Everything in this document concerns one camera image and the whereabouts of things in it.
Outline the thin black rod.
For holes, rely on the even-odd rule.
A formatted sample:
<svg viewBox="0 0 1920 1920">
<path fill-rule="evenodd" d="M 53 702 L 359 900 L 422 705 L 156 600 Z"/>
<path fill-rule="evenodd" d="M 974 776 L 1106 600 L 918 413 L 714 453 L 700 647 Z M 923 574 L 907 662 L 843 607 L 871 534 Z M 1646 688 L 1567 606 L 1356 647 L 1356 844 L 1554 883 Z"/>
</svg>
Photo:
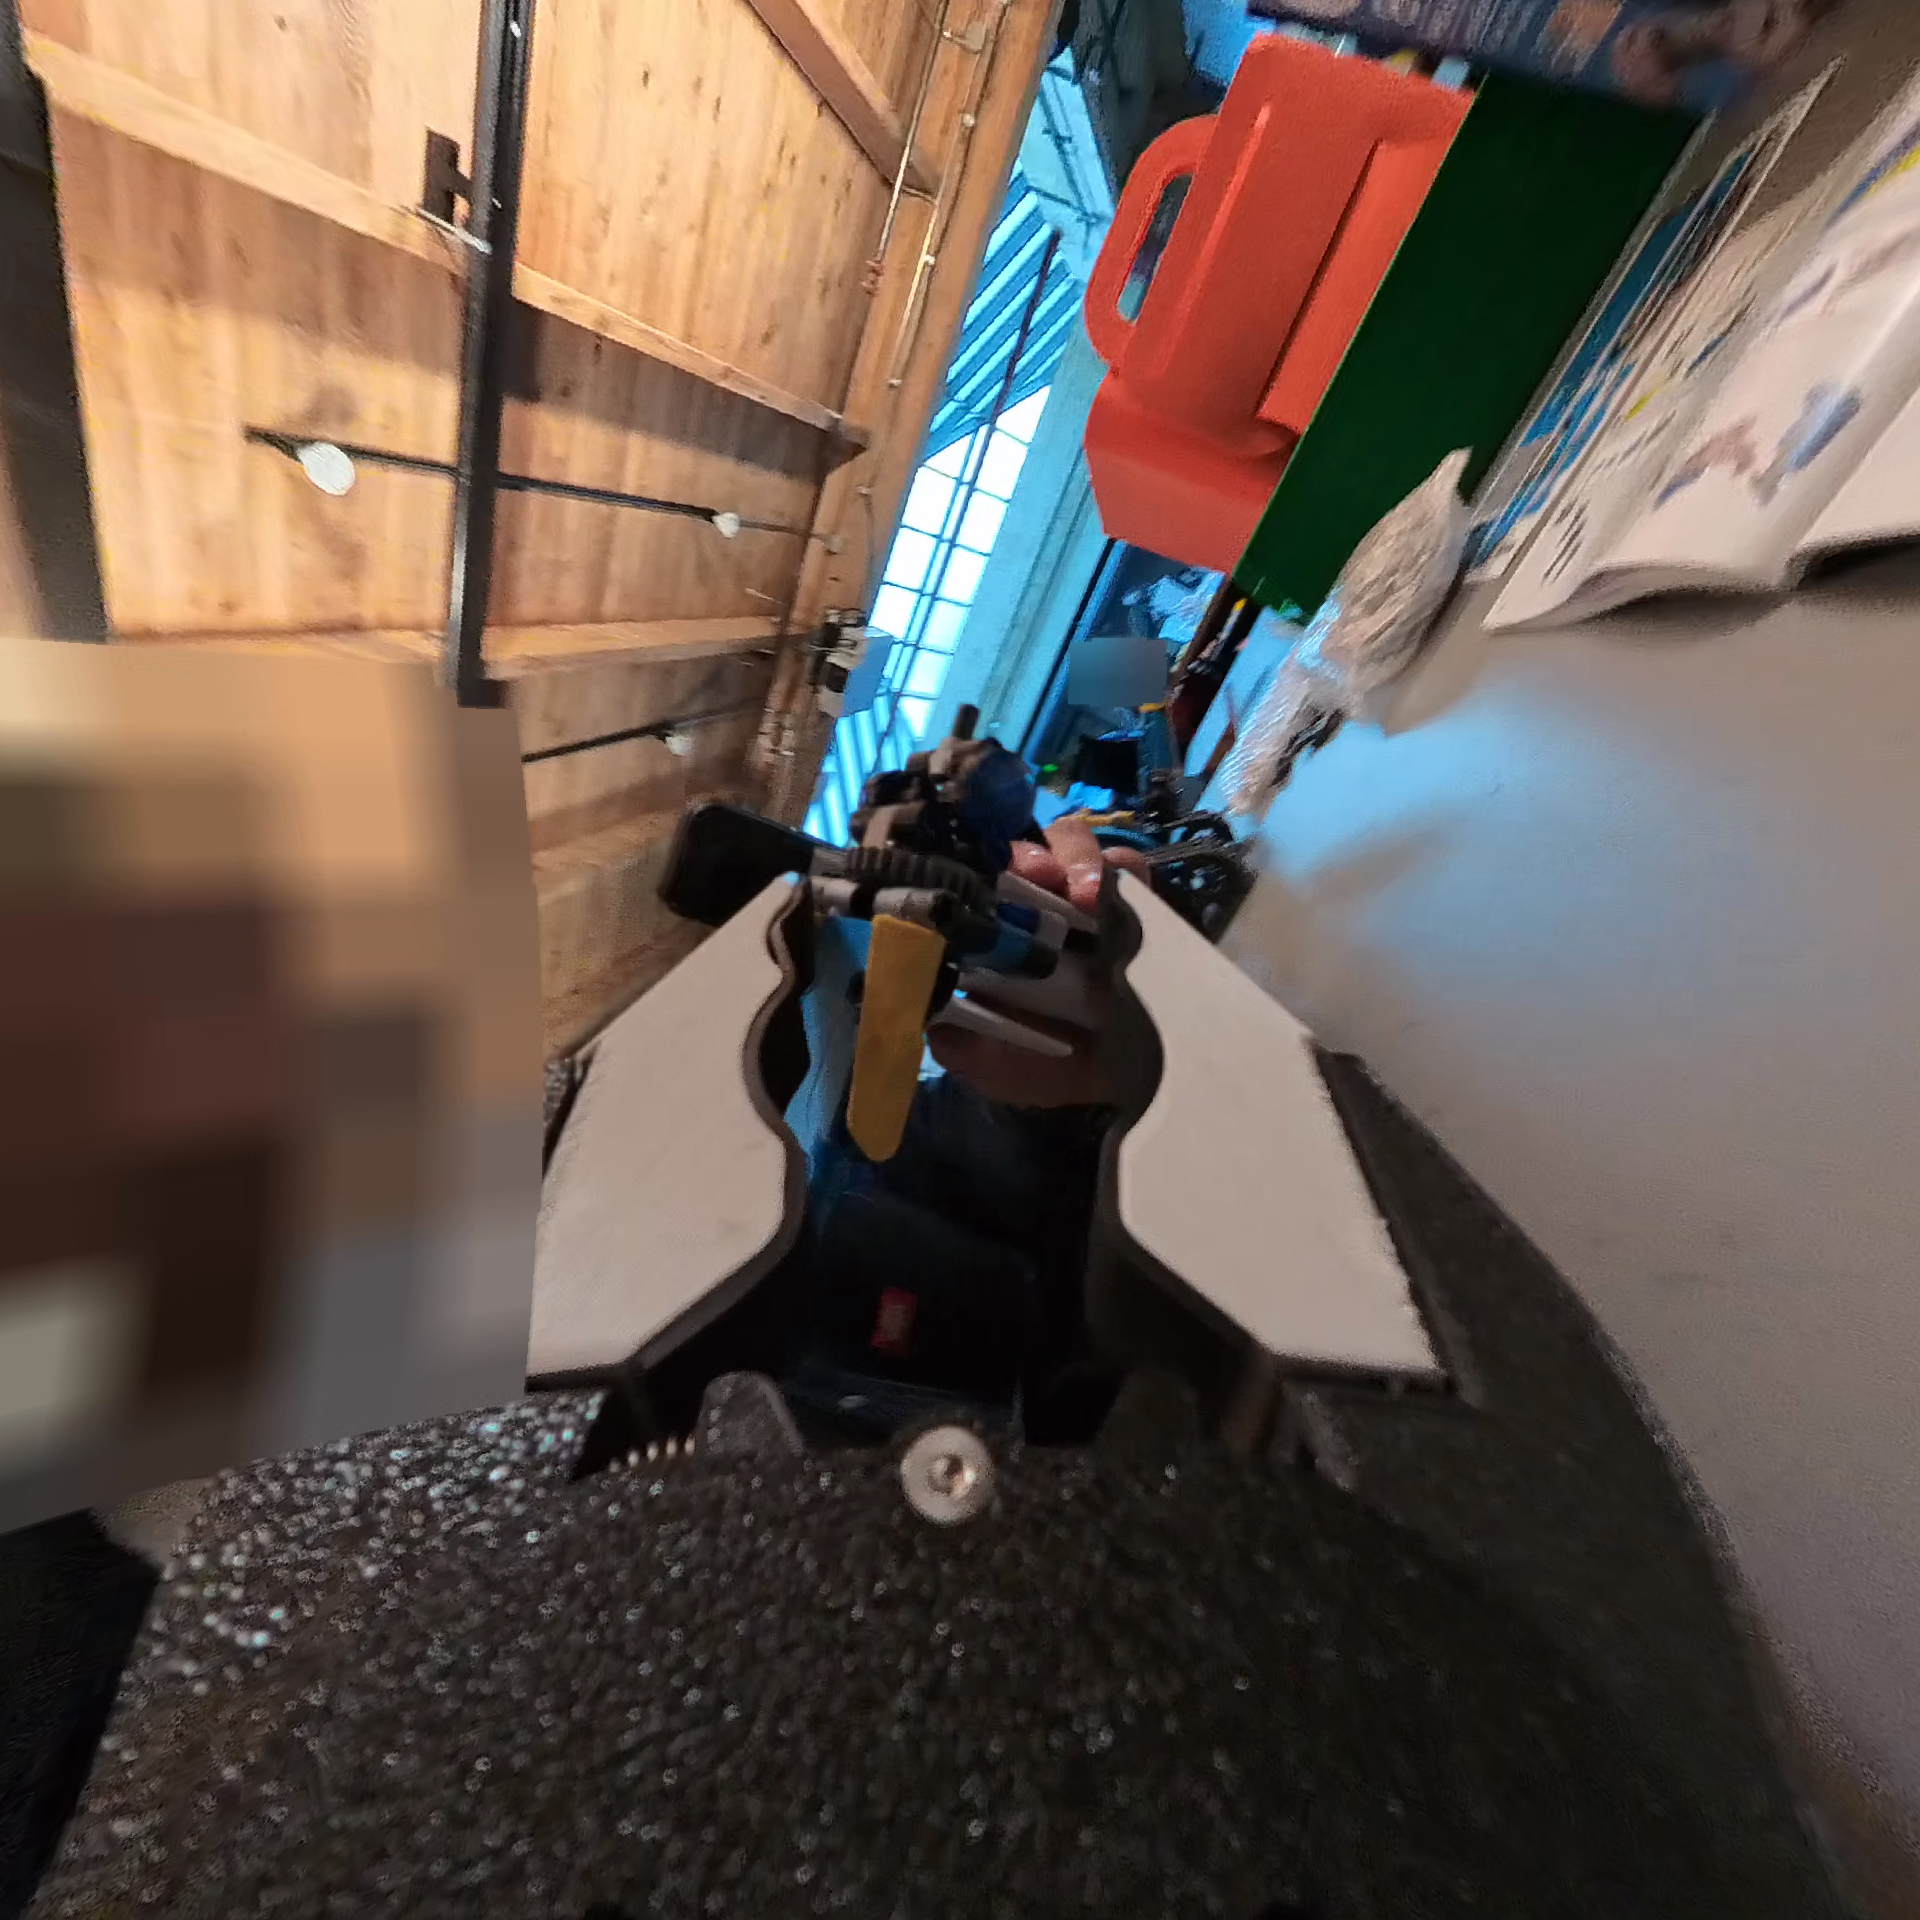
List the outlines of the thin black rod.
<svg viewBox="0 0 1920 1920">
<path fill-rule="evenodd" d="M 436 461 L 430 457 L 396 453 L 380 446 L 307 440 L 265 424 L 241 424 L 241 440 L 252 446 L 265 446 L 275 451 L 275 456 L 292 461 L 319 491 L 325 491 L 329 496 L 344 496 L 347 491 L 350 491 L 362 468 L 391 468 L 445 482 L 454 482 L 461 476 L 454 461 Z M 508 468 L 493 472 L 492 488 L 496 491 L 558 498 L 578 505 L 602 505 L 640 515 L 687 519 L 705 525 L 724 541 L 737 541 L 746 534 L 754 534 L 769 538 L 806 541 L 809 545 L 823 545 L 831 552 L 841 549 L 841 541 L 835 537 L 809 532 L 789 522 L 738 515 L 730 509 L 712 509 L 698 501 L 683 501 L 646 491 L 616 491 L 608 488 L 593 488 L 587 482 L 564 482 L 557 479 L 542 479 Z"/>
<path fill-rule="evenodd" d="M 686 746 L 683 739 L 698 734 L 706 728 L 728 726 L 734 720 L 762 720 L 762 709 L 750 705 L 731 705 L 731 706 L 706 706 L 698 711 L 679 711 L 675 717 L 663 717 L 653 720 L 645 720 L 637 726 L 625 726 L 609 732 L 592 732 L 583 736 L 574 736 L 558 744 L 548 744 L 531 748 L 520 755 L 521 766 L 542 765 L 570 755 L 583 755 L 600 748 L 612 748 L 632 742 L 661 742 L 677 755 L 683 755 Z"/>
</svg>

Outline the person's left hand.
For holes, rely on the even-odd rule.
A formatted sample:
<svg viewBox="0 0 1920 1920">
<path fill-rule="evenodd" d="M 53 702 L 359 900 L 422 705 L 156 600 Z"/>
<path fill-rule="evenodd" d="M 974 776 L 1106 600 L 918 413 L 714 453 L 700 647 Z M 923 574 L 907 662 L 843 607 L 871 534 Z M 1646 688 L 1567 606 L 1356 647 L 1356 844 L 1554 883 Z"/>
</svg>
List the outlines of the person's left hand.
<svg viewBox="0 0 1920 1920">
<path fill-rule="evenodd" d="M 1102 913 L 1114 875 L 1147 875 L 1144 858 L 1126 847 L 1102 847 L 1086 818 L 1061 818 L 1042 829 L 1039 842 L 1014 845 L 1009 873 L 1062 894 L 1093 915 L 1104 957 L 1066 961 L 1042 979 L 961 972 L 958 993 L 1018 1008 L 1024 1019 L 1066 1026 L 1081 1048 L 1065 1062 L 999 1064 L 942 1064 L 925 1048 L 936 1071 L 918 1089 L 921 1104 L 942 1101 L 1006 1122 L 1069 1118 L 1109 1125 L 1115 1114 L 1140 1114 L 1160 1089 L 1165 1046 L 1139 1004 L 1115 984 L 1115 947 Z"/>
</svg>

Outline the blue sticker sheet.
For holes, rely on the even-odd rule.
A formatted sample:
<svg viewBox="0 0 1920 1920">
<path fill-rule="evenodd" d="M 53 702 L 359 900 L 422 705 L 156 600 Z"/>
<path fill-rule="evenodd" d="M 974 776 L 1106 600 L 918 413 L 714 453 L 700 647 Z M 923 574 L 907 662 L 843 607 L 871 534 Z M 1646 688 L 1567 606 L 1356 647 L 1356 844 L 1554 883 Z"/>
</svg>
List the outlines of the blue sticker sheet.
<svg viewBox="0 0 1920 1920">
<path fill-rule="evenodd" d="M 1548 375 L 1532 413 L 1509 440 L 1473 501 L 1468 575 L 1494 578 L 1525 545 L 1571 468 L 1629 386 L 1652 364 L 1703 267 L 1725 244 L 1762 180 L 1793 140 L 1824 73 L 1746 131 L 1717 170 L 1683 153 L 1630 235 L 1580 330 Z"/>
</svg>

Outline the blue and yellow toy chassis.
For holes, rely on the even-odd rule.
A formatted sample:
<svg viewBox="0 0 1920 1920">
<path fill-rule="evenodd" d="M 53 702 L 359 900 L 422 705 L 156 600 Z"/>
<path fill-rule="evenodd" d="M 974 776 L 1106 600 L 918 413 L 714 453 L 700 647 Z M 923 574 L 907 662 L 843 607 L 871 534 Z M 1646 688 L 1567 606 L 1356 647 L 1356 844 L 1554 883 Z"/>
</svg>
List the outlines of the blue and yellow toy chassis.
<svg viewBox="0 0 1920 1920">
<path fill-rule="evenodd" d="M 875 913 L 847 1083 L 847 1136 L 873 1165 L 899 1152 L 945 967 L 939 932 Z"/>
</svg>

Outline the clear bag grey parts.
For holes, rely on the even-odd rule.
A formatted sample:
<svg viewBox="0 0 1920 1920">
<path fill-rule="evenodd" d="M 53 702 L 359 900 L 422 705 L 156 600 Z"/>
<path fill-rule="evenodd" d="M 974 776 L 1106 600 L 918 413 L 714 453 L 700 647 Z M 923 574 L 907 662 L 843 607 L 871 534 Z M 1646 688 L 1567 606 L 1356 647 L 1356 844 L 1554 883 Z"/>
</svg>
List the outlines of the clear bag grey parts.
<svg viewBox="0 0 1920 1920">
<path fill-rule="evenodd" d="M 1356 543 L 1258 705 L 1235 726 L 1218 775 L 1223 811 L 1262 816 L 1303 755 L 1411 667 L 1458 582 L 1468 461 L 1468 448 L 1453 448 Z"/>
</svg>

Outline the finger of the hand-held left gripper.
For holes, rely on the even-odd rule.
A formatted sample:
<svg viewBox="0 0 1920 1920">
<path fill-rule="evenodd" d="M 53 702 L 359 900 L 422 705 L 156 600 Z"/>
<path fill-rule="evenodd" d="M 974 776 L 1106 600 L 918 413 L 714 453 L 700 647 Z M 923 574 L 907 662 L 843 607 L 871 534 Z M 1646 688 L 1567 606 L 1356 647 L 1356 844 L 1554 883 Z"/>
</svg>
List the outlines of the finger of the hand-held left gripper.
<svg viewBox="0 0 1920 1920">
<path fill-rule="evenodd" d="M 989 972 L 1056 972 L 1062 964 L 1104 957 L 1100 924 L 1015 873 L 996 878 L 996 940 L 987 947 Z"/>
<path fill-rule="evenodd" d="M 925 1026 L 925 1046 L 942 1064 L 1065 1062 L 1081 1041 L 1071 1029 L 1024 1019 L 982 995 L 948 997 Z"/>
</svg>

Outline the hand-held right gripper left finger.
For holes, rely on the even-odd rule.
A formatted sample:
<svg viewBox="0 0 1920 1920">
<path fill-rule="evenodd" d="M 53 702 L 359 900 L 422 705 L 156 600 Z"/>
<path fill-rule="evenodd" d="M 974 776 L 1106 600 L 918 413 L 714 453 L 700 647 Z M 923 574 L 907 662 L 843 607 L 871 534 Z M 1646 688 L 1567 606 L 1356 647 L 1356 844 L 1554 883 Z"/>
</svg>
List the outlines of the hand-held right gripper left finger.
<svg viewBox="0 0 1920 1920">
<path fill-rule="evenodd" d="M 810 909 L 776 878 L 587 1048 L 540 1188 L 529 1379 L 653 1366 L 794 1246 Z"/>
</svg>

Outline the instruction booklet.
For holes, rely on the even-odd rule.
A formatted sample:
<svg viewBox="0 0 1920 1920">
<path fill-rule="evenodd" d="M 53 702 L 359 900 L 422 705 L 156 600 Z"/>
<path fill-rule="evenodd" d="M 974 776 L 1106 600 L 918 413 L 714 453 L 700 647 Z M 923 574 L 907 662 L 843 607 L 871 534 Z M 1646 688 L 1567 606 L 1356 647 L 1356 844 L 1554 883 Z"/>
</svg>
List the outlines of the instruction booklet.
<svg viewBox="0 0 1920 1920">
<path fill-rule="evenodd" d="M 1486 614 L 1564 629 L 1646 597 L 1793 589 L 1915 537 L 1915 77 L 1688 299 Z"/>
</svg>

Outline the grey desk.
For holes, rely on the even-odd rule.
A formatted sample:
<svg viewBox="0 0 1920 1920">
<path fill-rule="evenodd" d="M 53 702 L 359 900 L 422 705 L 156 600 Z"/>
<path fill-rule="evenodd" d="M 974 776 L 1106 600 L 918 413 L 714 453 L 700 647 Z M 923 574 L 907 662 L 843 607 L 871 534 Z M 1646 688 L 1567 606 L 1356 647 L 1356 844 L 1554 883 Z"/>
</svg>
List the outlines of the grey desk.
<svg viewBox="0 0 1920 1920">
<path fill-rule="evenodd" d="M 1294 776 L 1227 950 L 1575 1284 L 1822 1810 L 1915 1877 L 1915 552 L 1489 636 Z"/>
</svg>

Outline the grey gear dark-blue ball assembly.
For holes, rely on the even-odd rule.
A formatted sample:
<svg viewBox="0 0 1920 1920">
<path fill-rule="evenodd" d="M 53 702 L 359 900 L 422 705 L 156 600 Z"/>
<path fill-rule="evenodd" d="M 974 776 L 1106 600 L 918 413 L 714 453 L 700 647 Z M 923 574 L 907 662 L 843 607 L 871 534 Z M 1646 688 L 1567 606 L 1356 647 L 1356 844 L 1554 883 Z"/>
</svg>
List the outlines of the grey gear dark-blue ball assembly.
<svg viewBox="0 0 1920 1920">
<path fill-rule="evenodd" d="M 853 847 L 968 870 L 992 892 L 1011 868 L 1014 845 L 1039 838 L 1035 799 L 1031 765 L 980 729 L 974 705 L 961 705 L 946 736 L 864 784 Z"/>
</svg>

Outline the green plastic bin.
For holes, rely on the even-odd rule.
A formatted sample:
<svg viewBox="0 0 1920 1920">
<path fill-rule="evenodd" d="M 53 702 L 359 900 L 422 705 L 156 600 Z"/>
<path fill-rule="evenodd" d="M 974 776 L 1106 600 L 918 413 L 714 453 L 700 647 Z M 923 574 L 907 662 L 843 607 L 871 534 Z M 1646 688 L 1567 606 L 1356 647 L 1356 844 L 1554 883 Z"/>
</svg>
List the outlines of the green plastic bin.
<svg viewBox="0 0 1920 1920">
<path fill-rule="evenodd" d="M 1316 612 L 1456 451 L 1473 495 L 1571 346 L 1699 115 L 1487 77 L 1296 443 L 1235 589 Z"/>
</svg>

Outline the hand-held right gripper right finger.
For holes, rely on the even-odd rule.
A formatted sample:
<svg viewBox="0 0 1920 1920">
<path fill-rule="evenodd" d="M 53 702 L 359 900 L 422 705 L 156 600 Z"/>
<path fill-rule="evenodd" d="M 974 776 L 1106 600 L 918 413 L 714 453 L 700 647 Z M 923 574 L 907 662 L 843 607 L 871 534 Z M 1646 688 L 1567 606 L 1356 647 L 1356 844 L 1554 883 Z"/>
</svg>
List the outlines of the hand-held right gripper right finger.
<svg viewBox="0 0 1920 1920">
<path fill-rule="evenodd" d="M 1115 1140 L 1121 1241 L 1285 1373 L 1442 1386 L 1308 1026 L 1146 881 L 1114 875 L 1114 915 L 1153 1081 Z"/>
</svg>

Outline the black metal bar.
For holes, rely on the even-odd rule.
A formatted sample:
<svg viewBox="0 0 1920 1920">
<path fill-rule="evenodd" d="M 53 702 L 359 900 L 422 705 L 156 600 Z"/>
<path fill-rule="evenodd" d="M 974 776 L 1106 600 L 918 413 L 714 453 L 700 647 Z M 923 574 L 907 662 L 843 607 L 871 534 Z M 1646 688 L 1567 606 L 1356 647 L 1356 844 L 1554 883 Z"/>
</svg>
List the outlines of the black metal bar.
<svg viewBox="0 0 1920 1920">
<path fill-rule="evenodd" d="M 460 706 L 493 706 L 482 658 L 498 451 L 514 307 L 514 243 L 537 7 L 485 3 L 466 177 L 460 433 L 445 545 L 441 677 Z"/>
</svg>

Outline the orange felt bag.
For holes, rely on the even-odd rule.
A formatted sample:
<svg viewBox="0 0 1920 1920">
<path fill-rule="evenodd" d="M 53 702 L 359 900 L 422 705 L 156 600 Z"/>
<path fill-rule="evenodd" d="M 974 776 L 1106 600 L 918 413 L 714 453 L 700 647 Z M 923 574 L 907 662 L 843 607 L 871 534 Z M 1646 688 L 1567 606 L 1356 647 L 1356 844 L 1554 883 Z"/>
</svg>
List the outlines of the orange felt bag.
<svg viewBox="0 0 1920 1920">
<path fill-rule="evenodd" d="M 1154 137 L 1086 281 L 1102 532 L 1228 574 L 1473 94 L 1258 34 L 1218 111 Z"/>
</svg>

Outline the dark blue toy kit box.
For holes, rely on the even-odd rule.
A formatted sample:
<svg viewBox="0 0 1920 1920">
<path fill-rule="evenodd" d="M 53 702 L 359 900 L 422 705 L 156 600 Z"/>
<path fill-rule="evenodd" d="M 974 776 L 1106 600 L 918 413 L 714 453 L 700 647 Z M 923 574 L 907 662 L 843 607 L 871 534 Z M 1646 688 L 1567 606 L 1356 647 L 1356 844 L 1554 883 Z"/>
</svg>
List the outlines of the dark blue toy kit box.
<svg viewBox="0 0 1920 1920">
<path fill-rule="evenodd" d="M 1836 3 L 1250 3 L 1285 28 L 1354 37 L 1370 53 L 1710 115 L 1733 106 Z"/>
</svg>

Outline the bright window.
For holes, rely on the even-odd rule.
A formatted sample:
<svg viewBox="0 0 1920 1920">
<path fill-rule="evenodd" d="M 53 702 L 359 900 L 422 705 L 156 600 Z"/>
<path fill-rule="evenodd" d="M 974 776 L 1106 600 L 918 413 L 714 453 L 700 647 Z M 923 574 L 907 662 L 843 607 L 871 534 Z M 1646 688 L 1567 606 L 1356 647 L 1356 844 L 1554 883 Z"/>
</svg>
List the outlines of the bright window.
<svg viewBox="0 0 1920 1920">
<path fill-rule="evenodd" d="M 871 600 L 871 639 L 860 661 L 871 690 L 843 697 L 812 785 L 804 824 L 831 842 L 845 835 L 871 775 L 931 744 L 1111 210 L 1081 61 L 1062 47 L 1042 70 Z"/>
</svg>

